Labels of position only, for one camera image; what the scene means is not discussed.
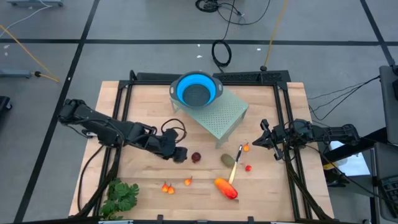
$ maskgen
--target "wooden table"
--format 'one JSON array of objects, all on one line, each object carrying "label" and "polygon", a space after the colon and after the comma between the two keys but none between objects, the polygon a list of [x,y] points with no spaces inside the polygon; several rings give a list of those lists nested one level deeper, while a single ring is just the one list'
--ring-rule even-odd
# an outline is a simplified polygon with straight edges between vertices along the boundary
[{"label": "wooden table", "polygon": [[[112,115],[118,82],[103,82],[96,110]],[[311,120],[303,83],[288,83],[290,103],[294,118]],[[278,124],[274,92],[268,86],[226,86],[242,100],[249,103],[244,121],[236,128],[220,149],[215,149],[216,138],[183,111],[173,114],[169,100],[169,87],[165,85],[134,85],[127,120],[160,126],[170,118],[181,119],[187,128],[187,137],[178,145],[188,149],[188,160],[182,164],[165,161],[140,149],[127,146],[122,151],[118,177],[140,187],[138,204],[131,211],[120,213],[124,219],[155,220],[163,214],[165,220],[236,220],[244,221],[253,216],[255,221],[294,221],[290,201],[287,173],[283,161],[275,161],[273,150],[251,146],[243,152],[233,186],[239,200],[224,198],[213,181],[218,177],[228,179],[231,172],[221,162],[224,153],[236,156],[238,146],[257,139],[262,130],[261,119],[268,119],[270,127]],[[283,94],[280,92],[285,111]],[[121,103],[120,116],[123,110]],[[82,166],[99,148],[97,139],[87,142]],[[191,162],[191,155],[199,152],[200,162]],[[82,203],[88,201],[98,186],[104,150],[88,166],[82,187]],[[302,163],[307,188],[329,216],[333,217],[328,189],[323,175],[320,156],[313,149],[302,149]],[[244,170],[246,165],[252,171]],[[192,184],[183,181],[193,176]],[[175,194],[161,191],[164,182],[175,187]],[[305,217],[302,197],[298,192],[301,217]],[[70,214],[77,213],[77,190]]]}]

